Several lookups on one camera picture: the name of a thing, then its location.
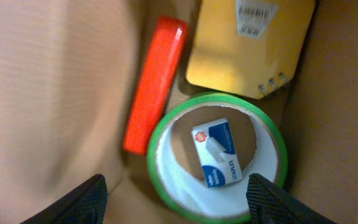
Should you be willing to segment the yellow sticky note pad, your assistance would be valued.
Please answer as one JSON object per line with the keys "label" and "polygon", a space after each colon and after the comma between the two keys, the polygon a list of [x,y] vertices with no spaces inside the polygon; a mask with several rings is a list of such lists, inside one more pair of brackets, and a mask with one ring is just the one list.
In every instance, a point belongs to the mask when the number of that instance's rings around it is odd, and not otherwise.
{"label": "yellow sticky note pad", "polygon": [[315,0],[205,0],[186,79],[261,99],[295,74]]}

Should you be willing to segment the small blue white card box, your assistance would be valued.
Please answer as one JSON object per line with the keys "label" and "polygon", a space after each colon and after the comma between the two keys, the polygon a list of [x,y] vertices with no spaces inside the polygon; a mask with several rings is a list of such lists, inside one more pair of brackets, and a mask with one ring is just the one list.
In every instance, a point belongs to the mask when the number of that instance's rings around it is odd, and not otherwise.
{"label": "small blue white card box", "polygon": [[226,118],[193,127],[191,136],[209,188],[224,187],[243,179]]}

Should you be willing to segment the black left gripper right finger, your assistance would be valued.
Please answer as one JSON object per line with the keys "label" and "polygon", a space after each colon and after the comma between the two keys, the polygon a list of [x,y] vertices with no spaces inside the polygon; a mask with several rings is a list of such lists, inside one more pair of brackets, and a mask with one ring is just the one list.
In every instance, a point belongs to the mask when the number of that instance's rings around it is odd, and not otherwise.
{"label": "black left gripper right finger", "polygon": [[256,224],[335,224],[261,174],[249,176],[246,192],[250,222]]}

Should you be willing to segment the brown cardboard box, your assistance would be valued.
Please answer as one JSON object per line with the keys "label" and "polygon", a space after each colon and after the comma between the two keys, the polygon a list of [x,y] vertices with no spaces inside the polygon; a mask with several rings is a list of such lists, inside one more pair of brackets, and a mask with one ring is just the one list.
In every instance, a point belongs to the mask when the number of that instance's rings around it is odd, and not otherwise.
{"label": "brown cardboard box", "polygon": [[[200,1],[0,1],[0,223],[21,223],[95,174],[105,223],[187,223],[122,150],[157,19],[194,34]],[[358,1],[316,1],[294,79],[255,101],[279,127],[286,191],[358,223]]]}

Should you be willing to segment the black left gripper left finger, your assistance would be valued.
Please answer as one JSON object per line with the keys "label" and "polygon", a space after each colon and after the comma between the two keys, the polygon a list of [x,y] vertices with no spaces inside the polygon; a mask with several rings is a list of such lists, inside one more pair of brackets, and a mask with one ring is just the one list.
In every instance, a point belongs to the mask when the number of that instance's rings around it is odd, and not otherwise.
{"label": "black left gripper left finger", "polygon": [[103,224],[108,202],[106,179],[96,174],[23,224]]}

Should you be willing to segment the orange highlighter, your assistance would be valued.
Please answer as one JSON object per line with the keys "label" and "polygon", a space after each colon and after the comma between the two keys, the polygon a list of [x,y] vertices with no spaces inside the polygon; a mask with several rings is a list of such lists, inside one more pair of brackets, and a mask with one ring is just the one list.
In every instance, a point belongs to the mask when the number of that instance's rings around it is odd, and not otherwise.
{"label": "orange highlighter", "polygon": [[150,41],[127,128],[123,148],[145,155],[151,135],[160,121],[188,33],[188,23],[162,16]]}

